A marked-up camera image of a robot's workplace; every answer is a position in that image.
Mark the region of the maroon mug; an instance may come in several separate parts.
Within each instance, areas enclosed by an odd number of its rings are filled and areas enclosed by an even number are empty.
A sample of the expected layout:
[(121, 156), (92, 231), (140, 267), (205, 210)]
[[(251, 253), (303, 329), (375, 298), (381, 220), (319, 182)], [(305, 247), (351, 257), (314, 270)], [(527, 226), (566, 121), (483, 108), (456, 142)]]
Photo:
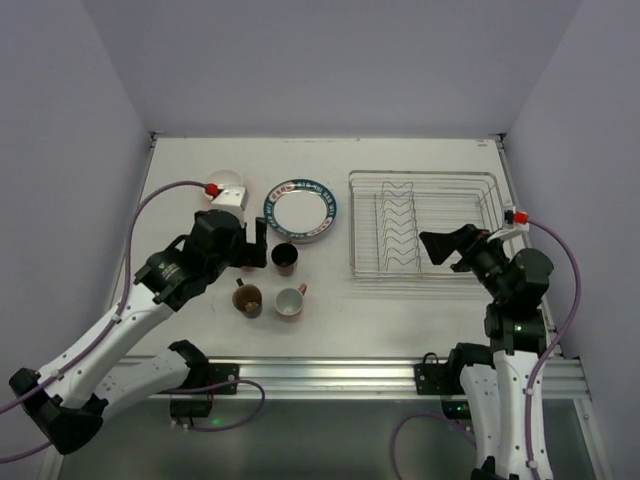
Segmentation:
[(281, 276), (291, 276), (298, 262), (299, 253), (291, 243), (276, 245), (271, 252), (271, 261)]

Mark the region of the dark teal plate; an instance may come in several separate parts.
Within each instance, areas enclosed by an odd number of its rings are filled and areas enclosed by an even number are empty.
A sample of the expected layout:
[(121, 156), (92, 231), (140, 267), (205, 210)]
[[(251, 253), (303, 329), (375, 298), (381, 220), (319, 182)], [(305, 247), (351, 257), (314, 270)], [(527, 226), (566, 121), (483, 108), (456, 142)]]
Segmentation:
[(333, 192), (311, 179), (291, 179), (274, 186), (263, 202), (267, 225), (279, 237), (308, 244), (325, 237), (338, 216)]

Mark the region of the black mug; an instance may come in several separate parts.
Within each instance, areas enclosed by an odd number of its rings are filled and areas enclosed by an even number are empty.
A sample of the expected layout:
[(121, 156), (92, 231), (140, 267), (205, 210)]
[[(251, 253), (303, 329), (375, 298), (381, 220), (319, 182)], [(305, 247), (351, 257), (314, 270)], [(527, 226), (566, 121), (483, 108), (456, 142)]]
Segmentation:
[(245, 284), (236, 279), (237, 288), (232, 295), (234, 308), (247, 318), (257, 318), (262, 313), (263, 296), (261, 290), (253, 284)]

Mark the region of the pink mug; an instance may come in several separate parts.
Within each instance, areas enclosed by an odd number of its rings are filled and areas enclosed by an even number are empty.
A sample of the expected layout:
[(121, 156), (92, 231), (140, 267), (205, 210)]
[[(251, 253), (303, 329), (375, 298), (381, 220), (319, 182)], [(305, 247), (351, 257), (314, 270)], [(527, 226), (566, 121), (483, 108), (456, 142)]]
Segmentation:
[(282, 289), (274, 300), (276, 312), (285, 320), (294, 320), (304, 308), (307, 289), (308, 286), (305, 283), (296, 288)]

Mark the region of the orange bowl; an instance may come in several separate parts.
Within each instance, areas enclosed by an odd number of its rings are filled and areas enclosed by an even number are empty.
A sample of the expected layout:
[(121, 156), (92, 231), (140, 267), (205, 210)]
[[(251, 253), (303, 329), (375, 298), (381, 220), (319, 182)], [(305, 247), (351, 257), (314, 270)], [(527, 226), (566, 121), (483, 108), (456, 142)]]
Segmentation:
[(215, 184), (219, 189), (243, 187), (243, 177), (234, 170), (222, 169), (212, 172), (207, 178), (207, 182)]

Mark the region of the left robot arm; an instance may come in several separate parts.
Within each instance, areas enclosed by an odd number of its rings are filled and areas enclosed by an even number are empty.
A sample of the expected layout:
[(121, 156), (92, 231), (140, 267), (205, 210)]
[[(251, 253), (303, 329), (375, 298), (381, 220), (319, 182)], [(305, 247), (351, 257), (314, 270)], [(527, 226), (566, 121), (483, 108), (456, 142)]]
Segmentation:
[(202, 295), (229, 267), (263, 268), (267, 222), (255, 220), (256, 240), (235, 215), (199, 211), (190, 233), (151, 255), (120, 302), (74, 345), (37, 370), (9, 380), (16, 401), (49, 446), (68, 455), (83, 448), (104, 422), (157, 393), (207, 394), (217, 389), (207, 357), (186, 340), (126, 374), (115, 366), (148, 333)]

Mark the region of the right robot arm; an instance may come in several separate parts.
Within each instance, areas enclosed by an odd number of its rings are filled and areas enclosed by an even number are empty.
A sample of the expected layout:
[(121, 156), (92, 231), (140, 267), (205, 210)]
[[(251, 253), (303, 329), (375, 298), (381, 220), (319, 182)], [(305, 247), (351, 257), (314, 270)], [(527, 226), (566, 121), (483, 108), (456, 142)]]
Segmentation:
[(506, 233), (466, 224), (419, 238), (432, 264), (459, 255), (452, 270), (472, 273), (491, 296), (484, 318), (488, 345), (460, 343), (446, 363), (449, 381), (470, 407), (477, 447), (472, 478), (551, 479), (539, 375), (547, 357), (540, 305), (554, 266), (532, 248), (507, 256)]

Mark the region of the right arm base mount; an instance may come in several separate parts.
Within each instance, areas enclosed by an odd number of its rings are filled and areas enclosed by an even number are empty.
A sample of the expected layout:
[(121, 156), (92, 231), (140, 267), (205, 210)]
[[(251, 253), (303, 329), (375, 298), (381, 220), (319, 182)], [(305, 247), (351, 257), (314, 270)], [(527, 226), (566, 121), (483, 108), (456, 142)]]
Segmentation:
[(413, 366), (416, 393), (438, 396), (444, 416), (455, 421), (471, 420), (467, 401), (450, 400), (450, 397), (464, 393), (459, 380), (461, 368), (462, 364), (454, 350), (446, 361), (441, 361), (435, 352), (427, 352)]

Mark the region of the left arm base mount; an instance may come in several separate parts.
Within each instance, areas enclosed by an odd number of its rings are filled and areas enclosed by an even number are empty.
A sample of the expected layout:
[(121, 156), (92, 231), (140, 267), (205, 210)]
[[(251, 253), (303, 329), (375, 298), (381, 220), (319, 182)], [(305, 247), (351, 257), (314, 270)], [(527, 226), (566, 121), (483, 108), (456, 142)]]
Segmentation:
[[(203, 388), (235, 380), (239, 374), (239, 365), (234, 363), (209, 363), (190, 373), (178, 387), (179, 390)], [(187, 421), (194, 425), (195, 419), (206, 418), (212, 411), (214, 397), (218, 395), (235, 395), (236, 385), (227, 385), (215, 390), (199, 393), (196, 399), (187, 399), (182, 395), (174, 397), (169, 403), (169, 415), (175, 421)]]

